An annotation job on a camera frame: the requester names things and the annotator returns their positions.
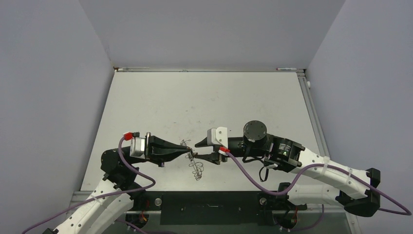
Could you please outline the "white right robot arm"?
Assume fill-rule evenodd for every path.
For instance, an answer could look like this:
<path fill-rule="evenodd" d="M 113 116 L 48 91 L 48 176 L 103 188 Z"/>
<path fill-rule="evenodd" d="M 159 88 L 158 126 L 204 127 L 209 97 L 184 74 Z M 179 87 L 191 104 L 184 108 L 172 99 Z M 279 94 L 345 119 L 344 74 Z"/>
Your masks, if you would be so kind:
<path fill-rule="evenodd" d="M 228 158 L 241 158 L 244 163 L 258 160 L 267 170 L 294 173 L 319 182 L 299 185 L 294 179 L 281 183 L 272 195 L 282 209 L 291 205 L 328 204 L 353 215 L 371 217 L 380 208 L 379 170 L 343 166 L 300 143 L 268 133 L 266 125 L 258 120 L 246 123 L 241 137 L 229 137 L 226 127 L 211 128 L 195 147 L 212 147 L 212 153 L 201 155 L 201 159 L 214 164 Z"/>

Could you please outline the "metal disc with keyrings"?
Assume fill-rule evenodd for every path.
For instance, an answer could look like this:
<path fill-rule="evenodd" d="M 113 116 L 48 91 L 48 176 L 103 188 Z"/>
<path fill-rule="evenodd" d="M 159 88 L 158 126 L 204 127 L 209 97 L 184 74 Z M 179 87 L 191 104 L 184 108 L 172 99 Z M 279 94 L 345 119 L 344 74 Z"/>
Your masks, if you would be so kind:
<path fill-rule="evenodd" d="M 192 168 L 192 174 L 196 181 L 199 181 L 202 178 L 204 165 L 202 162 L 196 161 L 195 156 L 197 155 L 196 152 L 191 150 L 185 158 L 189 160 L 188 166 Z"/>

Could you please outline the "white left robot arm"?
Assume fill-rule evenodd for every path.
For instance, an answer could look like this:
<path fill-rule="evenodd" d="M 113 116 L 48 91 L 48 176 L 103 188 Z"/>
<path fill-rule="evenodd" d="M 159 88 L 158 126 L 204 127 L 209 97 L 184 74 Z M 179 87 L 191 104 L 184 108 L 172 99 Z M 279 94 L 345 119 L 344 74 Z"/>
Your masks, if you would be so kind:
<path fill-rule="evenodd" d="M 149 162 L 159 167 L 177 157 L 190 153 L 188 146 L 174 144 L 147 133 L 125 133 L 116 149 L 106 150 L 101 156 L 102 179 L 86 200 L 47 218 L 50 221 L 69 211 L 73 213 L 45 234 L 100 234 L 129 209 L 144 206 L 144 193 L 156 180 L 135 167 Z"/>

